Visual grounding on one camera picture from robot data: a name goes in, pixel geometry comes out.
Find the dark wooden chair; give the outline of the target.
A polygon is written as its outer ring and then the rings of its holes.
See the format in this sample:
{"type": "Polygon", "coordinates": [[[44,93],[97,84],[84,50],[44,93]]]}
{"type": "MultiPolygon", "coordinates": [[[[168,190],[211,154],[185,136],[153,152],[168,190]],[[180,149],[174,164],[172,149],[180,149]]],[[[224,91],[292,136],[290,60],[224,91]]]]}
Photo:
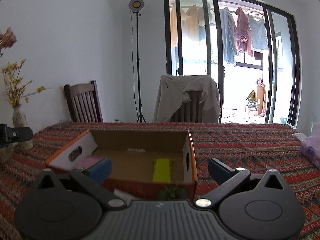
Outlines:
{"type": "Polygon", "coordinates": [[[97,82],[64,85],[69,113],[73,122],[103,122],[97,82]]]}

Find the orange cardboard box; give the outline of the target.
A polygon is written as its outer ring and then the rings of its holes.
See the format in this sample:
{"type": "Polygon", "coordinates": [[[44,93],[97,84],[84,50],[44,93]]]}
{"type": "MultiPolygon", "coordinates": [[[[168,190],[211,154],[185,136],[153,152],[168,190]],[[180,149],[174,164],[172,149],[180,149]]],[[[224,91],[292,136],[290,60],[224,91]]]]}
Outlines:
{"type": "Polygon", "coordinates": [[[190,132],[86,130],[46,160],[54,171],[68,172],[90,155],[109,158],[111,174],[102,183],[139,199],[193,200],[196,160],[190,132]],[[170,159],[171,182],[152,181],[154,161],[170,159]]]}

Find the hanging grey blue shirt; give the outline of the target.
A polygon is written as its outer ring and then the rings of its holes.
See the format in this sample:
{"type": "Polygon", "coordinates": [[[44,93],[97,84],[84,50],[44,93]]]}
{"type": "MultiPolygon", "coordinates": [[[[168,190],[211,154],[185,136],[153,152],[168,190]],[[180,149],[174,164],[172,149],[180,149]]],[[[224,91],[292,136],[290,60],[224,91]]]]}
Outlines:
{"type": "Polygon", "coordinates": [[[263,18],[256,20],[251,15],[248,15],[249,27],[251,29],[251,49],[261,52],[268,50],[267,33],[265,21],[263,18]]]}

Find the pink artificial flowers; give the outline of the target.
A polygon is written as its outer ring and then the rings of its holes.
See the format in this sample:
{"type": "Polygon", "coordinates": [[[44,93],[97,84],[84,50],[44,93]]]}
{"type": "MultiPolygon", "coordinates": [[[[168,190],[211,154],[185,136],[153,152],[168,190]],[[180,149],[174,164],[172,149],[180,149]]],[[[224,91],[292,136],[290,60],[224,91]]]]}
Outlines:
{"type": "Polygon", "coordinates": [[[16,42],[16,35],[14,34],[11,28],[8,28],[5,33],[1,33],[0,56],[3,56],[2,50],[11,48],[16,42]]]}

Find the black framed sliding door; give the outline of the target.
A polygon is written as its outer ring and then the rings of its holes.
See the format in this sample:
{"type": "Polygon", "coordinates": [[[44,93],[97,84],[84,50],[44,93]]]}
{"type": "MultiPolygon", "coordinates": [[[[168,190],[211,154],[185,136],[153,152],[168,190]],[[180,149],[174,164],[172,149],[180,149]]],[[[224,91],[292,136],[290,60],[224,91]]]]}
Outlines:
{"type": "Polygon", "coordinates": [[[167,73],[209,75],[223,123],[295,125],[296,22],[256,0],[164,0],[167,73]]]}

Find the yellow flower branches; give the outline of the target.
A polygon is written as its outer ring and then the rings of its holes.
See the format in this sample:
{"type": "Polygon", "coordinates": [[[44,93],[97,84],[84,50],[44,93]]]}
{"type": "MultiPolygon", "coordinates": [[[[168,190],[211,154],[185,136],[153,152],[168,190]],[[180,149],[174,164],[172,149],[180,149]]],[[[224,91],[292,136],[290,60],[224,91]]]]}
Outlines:
{"type": "Polygon", "coordinates": [[[24,82],[24,76],[21,75],[21,71],[24,68],[25,59],[20,63],[8,62],[5,67],[2,68],[2,75],[5,85],[5,93],[12,108],[19,107],[22,101],[29,102],[29,98],[33,95],[40,94],[45,90],[49,90],[49,87],[39,86],[33,92],[27,93],[27,86],[32,84],[34,80],[24,82]]]}

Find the purple tissue pack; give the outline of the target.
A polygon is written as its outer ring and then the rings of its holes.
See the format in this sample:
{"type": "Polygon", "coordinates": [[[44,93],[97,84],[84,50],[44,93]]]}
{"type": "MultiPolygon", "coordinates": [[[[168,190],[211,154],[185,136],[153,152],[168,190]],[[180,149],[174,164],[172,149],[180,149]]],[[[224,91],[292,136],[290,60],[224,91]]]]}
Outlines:
{"type": "Polygon", "coordinates": [[[306,157],[317,168],[320,166],[320,133],[319,123],[311,123],[311,135],[307,137],[304,133],[292,134],[301,142],[299,152],[306,157]]]}

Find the hanging pink shirt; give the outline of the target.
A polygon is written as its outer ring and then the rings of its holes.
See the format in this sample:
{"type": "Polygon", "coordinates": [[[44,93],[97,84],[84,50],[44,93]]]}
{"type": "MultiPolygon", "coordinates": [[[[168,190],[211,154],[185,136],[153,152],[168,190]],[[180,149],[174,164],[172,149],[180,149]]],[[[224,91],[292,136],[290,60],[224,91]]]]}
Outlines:
{"type": "Polygon", "coordinates": [[[238,7],[235,14],[238,17],[234,35],[236,48],[240,53],[247,53],[249,56],[253,56],[249,19],[241,7],[238,7]]]}

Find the studio light on stand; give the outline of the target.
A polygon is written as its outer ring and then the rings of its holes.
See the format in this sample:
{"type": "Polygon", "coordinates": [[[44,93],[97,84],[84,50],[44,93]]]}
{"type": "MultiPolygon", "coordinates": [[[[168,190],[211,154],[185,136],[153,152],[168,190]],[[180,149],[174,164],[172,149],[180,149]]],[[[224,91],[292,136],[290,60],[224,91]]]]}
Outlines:
{"type": "Polygon", "coordinates": [[[141,85],[140,85],[140,54],[139,54],[139,17],[140,11],[144,7],[143,0],[131,0],[129,9],[132,15],[136,17],[136,66],[137,66],[137,85],[138,85],[138,116],[137,122],[146,123],[146,119],[142,113],[141,85]]]}

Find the floral ceramic vase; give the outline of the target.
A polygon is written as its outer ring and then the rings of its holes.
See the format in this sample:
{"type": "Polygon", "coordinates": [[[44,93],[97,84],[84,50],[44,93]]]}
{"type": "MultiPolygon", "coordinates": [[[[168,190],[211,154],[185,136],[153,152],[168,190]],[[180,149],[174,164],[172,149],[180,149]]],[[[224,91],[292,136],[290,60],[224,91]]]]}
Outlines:
{"type": "Polygon", "coordinates": [[[12,115],[12,121],[15,128],[18,128],[18,131],[20,135],[22,136],[22,139],[24,139],[23,142],[18,142],[16,145],[16,150],[22,151],[28,151],[33,148],[33,132],[30,127],[28,127],[27,120],[25,117],[25,113],[21,110],[21,106],[14,107],[14,112],[12,115]]]}

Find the hanging blue garment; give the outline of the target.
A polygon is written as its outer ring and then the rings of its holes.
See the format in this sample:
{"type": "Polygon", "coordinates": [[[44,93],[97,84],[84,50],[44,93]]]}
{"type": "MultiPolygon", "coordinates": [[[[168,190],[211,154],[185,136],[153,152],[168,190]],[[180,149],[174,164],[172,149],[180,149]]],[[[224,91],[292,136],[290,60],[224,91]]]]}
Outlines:
{"type": "Polygon", "coordinates": [[[222,46],[223,46],[223,60],[227,64],[235,64],[235,56],[238,55],[235,46],[235,22],[234,18],[225,7],[219,10],[221,21],[221,34],[222,34],[222,46]]]}

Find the pink snack packet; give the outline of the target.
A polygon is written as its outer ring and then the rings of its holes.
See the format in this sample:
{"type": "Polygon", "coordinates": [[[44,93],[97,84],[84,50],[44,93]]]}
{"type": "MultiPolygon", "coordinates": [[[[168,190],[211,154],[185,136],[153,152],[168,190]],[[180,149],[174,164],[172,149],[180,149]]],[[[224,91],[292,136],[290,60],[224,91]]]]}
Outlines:
{"type": "Polygon", "coordinates": [[[98,163],[99,161],[103,160],[104,157],[103,156],[99,156],[99,155],[90,155],[87,156],[86,158],[78,161],[75,166],[73,167],[73,169],[87,169],[91,166],[93,166],[94,164],[98,163]]]}

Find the chair with beige jacket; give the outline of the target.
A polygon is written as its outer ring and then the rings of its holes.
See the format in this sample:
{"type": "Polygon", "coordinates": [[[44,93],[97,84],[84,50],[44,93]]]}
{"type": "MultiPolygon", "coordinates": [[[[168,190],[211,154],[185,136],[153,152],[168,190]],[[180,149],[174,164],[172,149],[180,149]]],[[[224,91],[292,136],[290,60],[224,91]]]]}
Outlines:
{"type": "Polygon", "coordinates": [[[199,103],[204,123],[217,124],[221,115],[220,92],[209,75],[162,75],[159,83],[153,122],[169,122],[183,103],[191,101],[190,92],[201,92],[199,103]]]}

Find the patterned red tablecloth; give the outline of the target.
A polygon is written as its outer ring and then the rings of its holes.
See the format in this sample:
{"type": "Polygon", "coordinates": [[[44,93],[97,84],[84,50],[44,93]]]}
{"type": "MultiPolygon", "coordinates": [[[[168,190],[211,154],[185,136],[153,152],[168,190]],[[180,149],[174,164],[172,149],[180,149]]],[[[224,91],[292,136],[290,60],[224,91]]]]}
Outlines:
{"type": "Polygon", "coordinates": [[[33,148],[15,153],[1,165],[1,239],[19,239],[14,212],[29,185],[57,150],[88,129],[115,131],[189,131],[198,174],[196,195],[216,187],[208,174],[208,160],[219,159],[231,167],[244,165],[253,173],[276,168],[305,211],[300,239],[319,239],[319,169],[300,154],[295,130],[281,124],[134,124],[64,122],[33,136],[33,148]]]}

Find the green white snack packet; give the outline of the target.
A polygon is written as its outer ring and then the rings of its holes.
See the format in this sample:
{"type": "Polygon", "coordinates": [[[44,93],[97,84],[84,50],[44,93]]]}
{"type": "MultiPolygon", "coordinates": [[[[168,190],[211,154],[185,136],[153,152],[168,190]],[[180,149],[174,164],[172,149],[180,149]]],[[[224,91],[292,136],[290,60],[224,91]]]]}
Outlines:
{"type": "Polygon", "coordinates": [[[170,159],[156,159],[154,161],[152,181],[156,183],[170,183],[171,163],[172,161],[170,159]]]}

